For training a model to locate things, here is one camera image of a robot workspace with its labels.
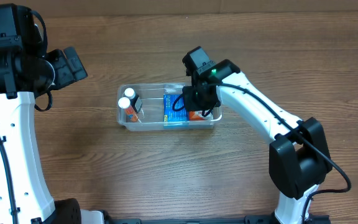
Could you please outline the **blue VapoDrops box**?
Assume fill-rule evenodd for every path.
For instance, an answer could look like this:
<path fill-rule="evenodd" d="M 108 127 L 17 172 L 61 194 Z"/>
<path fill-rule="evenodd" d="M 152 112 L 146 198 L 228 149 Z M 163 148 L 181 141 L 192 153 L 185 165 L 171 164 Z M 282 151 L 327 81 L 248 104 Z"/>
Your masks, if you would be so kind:
<path fill-rule="evenodd" d="M 183 97 L 181 95 L 164 95 L 163 96 L 163 121 L 177 122 L 188 121 L 189 115 L 184 108 Z"/>

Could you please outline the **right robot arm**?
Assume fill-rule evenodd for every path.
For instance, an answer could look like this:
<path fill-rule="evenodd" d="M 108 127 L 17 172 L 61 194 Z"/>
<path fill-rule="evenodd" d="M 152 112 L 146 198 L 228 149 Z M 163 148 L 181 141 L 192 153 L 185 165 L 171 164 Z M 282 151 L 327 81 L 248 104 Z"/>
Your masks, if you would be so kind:
<path fill-rule="evenodd" d="M 248 215 L 245 223 L 329 223 L 312 215 L 315 193 L 333 166 L 319 121 L 303 121 L 264 96 L 230 60 L 216 63 L 197 47 L 182 59 L 191 85 L 183 87 L 184 107 L 208 114 L 226 105 L 247 121 L 269 144 L 269 175 L 280 192 L 270 215 Z"/>

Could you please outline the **orange tablet tube white cap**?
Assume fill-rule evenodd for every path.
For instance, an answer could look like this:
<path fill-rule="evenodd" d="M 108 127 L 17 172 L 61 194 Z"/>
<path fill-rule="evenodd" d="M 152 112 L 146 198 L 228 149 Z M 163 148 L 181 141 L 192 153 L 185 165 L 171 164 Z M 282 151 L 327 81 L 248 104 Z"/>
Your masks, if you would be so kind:
<path fill-rule="evenodd" d="M 134 108 L 132 107 L 131 101 L 130 99 L 128 99 L 128 97 L 121 97 L 118 100 L 117 104 L 120 109 L 124 110 L 129 121 L 133 123 L 139 122 L 139 117 L 135 112 Z"/>

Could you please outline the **red Panadol box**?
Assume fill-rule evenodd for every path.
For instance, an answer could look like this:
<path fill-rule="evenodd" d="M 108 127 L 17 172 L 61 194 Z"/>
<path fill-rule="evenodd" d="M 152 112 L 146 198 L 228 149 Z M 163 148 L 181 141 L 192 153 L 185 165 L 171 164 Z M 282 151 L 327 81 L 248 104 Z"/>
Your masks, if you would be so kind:
<path fill-rule="evenodd" d="M 207 121 L 213 119 L 213 113 L 203 116 L 202 111 L 189 111 L 188 118 L 190 121 Z"/>

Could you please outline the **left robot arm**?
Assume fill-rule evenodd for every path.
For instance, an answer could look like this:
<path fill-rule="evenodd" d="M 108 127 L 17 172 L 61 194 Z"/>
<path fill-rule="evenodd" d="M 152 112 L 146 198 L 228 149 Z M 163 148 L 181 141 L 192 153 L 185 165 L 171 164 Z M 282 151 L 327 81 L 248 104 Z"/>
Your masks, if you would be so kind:
<path fill-rule="evenodd" d="M 42 172 L 36 99 L 87 77 L 73 47 L 48 51 L 37 11 L 0 4 L 0 223 L 80 223 L 73 199 L 56 201 Z"/>

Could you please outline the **dark brown bottle white cap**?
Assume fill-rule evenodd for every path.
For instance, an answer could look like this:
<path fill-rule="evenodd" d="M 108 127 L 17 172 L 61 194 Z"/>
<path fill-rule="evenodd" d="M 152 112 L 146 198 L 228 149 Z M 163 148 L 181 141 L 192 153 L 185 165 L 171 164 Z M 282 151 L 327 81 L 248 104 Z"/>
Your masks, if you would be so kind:
<path fill-rule="evenodd" d="M 124 96 L 130 100 L 133 109 L 138 113 L 142 108 L 142 100 L 139 94 L 137 94 L 133 88 L 126 88 Z"/>

